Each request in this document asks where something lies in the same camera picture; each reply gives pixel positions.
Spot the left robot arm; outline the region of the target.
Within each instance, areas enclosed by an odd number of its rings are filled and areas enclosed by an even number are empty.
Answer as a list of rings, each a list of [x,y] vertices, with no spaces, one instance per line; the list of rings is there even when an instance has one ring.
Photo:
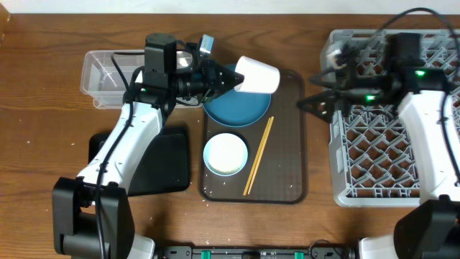
[[[206,103],[244,81],[211,58],[213,38],[182,42],[165,33],[146,37],[144,65],[123,78],[115,128],[75,178],[52,190],[55,251],[72,258],[152,258],[155,242],[135,232],[128,193],[144,153],[179,98]]]

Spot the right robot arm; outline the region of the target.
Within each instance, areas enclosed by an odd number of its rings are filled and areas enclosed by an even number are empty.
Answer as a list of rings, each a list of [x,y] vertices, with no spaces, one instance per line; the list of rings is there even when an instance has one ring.
[[[298,108],[331,122],[337,109],[391,105],[405,126],[420,181],[420,203],[391,234],[359,241],[360,258],[457,258],[459,256],[459,135],[452,108],[452,85],[440,68],[421,59],[422,37],[414,32],[388,36],[383,73],[357,74],[358,47],[336,42],[325,56],[333,81],[310,82],[323,92],[300,100]]]

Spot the pink plastic cup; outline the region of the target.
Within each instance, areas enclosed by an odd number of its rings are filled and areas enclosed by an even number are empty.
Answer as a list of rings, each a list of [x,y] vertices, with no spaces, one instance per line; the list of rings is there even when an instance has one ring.
[[[236,92],[273,94],[280,84],[278,68],[246,56],[240,57],[235,72],[244,77],[243,82],[234,87]]]

